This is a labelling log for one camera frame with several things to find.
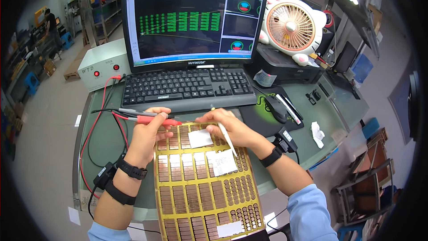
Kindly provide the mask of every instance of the printer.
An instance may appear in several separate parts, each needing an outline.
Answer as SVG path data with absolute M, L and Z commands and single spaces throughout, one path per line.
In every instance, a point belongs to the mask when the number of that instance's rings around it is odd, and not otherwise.
M 263 70 L 267 74 L 276 75 L 273 85 L 280 84 L 314 84 L 324 74 L 325 69 L 311 64 L 300 66 L 292 57 L 275 49 L 271 45 L 257 44 L 257 52 L 253 63 L 244 66 L 251 77 Z

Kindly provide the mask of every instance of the computer mouse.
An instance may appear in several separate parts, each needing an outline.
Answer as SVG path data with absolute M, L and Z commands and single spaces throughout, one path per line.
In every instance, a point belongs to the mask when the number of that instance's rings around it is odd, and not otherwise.
M 272 95 L 267 95 L 265 97 L 265 103 L 278 122 L 282 124 L 287 122 L 287 108 L 279 99 Z

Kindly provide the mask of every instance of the desk fan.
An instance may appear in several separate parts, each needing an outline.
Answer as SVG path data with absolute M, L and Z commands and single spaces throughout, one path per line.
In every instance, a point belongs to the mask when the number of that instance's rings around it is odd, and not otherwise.
M 321 43 L 326 14 L 300 0 L 267 0 L 259 41 L 270 44 L 301 66 Z

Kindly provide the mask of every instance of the light blue sleeve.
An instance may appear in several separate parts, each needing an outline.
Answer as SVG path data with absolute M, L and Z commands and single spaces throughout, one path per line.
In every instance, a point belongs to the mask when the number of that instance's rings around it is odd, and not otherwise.
M 96 222 L 88 231 L 90 241 L 131 241 L 128 230 L 115 230 L 102 226 Z
M 315 184 L 308 185 L 288 198 L 290 229 L 296 241 L 337 241 L 330 226 L 330 213 L 324 193 Z

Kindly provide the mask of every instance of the black wristwatch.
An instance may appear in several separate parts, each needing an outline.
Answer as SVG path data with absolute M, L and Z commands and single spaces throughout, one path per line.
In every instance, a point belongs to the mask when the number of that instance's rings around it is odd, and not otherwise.
M 145 168 L 139 169 L 136 166 L 131 166 L 130 164 L 128 164 L 128 162 L 123 160 L 124 157 L 125 155 L 122 154 L 117 160 L 116 168 L 121 169 L 131 178 L 136 178 L 137 180 L 144 179 L 147 175 L 147 170 Z
M 106 184 L 106 191 L 113 197 L 117 202 L 122 205 L 127 204 L 133 206 L 135 204 L 136 197 L 129 196 L 119 191 L 114 185 L 113 180 L 109 180 Z
M 281 149 L 278 147 L 275 147 L 272 150 L 272 153 L 265 159 L 260 160 L 260 163 L 267 168 L 268 166 L 272 165 L 275 161 L 277 161 L 282 155 Z

